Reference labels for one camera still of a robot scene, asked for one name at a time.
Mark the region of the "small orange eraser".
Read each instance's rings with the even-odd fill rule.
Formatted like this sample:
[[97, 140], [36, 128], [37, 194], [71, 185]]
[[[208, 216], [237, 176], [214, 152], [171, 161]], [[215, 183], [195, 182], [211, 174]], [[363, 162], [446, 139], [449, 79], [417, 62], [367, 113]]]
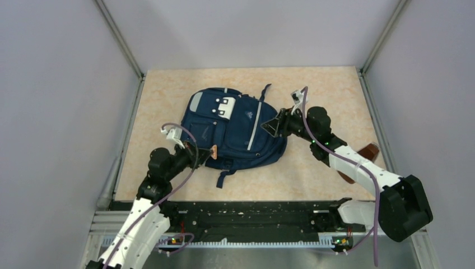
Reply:
[[217, 145], [213, 145], [211, 148], [210, 148], [210, 157], [214, 160], [217, 159]]

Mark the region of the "navy blue student backpack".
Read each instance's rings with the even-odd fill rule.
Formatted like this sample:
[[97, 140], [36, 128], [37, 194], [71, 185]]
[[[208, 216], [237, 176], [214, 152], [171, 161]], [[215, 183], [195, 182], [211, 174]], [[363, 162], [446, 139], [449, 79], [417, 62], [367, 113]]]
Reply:
[[264, 101], [269, 87], [258, 98], [227, 87], [199, 90], [190, 97], [181, 120], [189, 132], [181, 139], [194, 136], [200, 148], [217, 147], [217, 157], [205, 166], [220, 170], [218, 188], [228, 175], [273, 164], [284, 154], [287, 139], [273, 137], [261, 126], [278, 114]]

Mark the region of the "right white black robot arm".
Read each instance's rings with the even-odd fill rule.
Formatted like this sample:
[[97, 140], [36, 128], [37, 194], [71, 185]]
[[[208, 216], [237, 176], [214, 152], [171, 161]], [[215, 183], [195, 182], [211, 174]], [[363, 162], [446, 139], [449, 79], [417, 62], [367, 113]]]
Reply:
[[327, 111], [311, 107], [281, 109], [261, 127], [273, 137], [298, 136], [310, 142], [312, 155], [328, 167], [344, 174], [375, 197], [379, 227], [393, 241], [401, 242], [433, 221], [434, 216], [422, 182], [389, 172], [361, 156], [330, 127]]

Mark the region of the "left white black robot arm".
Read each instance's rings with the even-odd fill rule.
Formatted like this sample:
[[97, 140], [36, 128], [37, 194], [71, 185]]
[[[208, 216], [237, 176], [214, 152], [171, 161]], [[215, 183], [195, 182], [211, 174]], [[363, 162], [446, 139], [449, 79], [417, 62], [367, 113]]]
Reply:
[[217, 158], [216, 145], [203, 149], [184, 142], [175, 146], [174, 154], [154, 149], [128, 217], [108, 249], [86, 268], [142, 268], [159, 239], [180, 223], [178, 214], [161, 208], [176, 191], [171, 180], [186, 168], [195, 171], [209, 158]]

